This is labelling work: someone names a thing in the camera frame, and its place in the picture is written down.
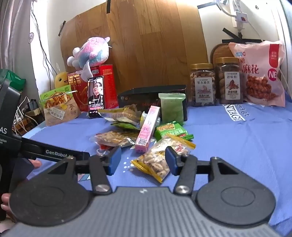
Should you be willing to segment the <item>person's left hand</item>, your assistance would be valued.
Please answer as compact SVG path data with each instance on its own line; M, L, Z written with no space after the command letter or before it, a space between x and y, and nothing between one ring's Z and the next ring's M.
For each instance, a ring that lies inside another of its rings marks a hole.
M42 162L39 160L29 159L29 161L34 166L34 169L40 168L42 165ZM11 219L13 219L13 221L15 221L15 218L14 218L13 214L11 213L11 209L9 206L10 196L11 196L11 193L5 193L1 196L1 200L2 200L1 209L6 212L7 216L9 216Z

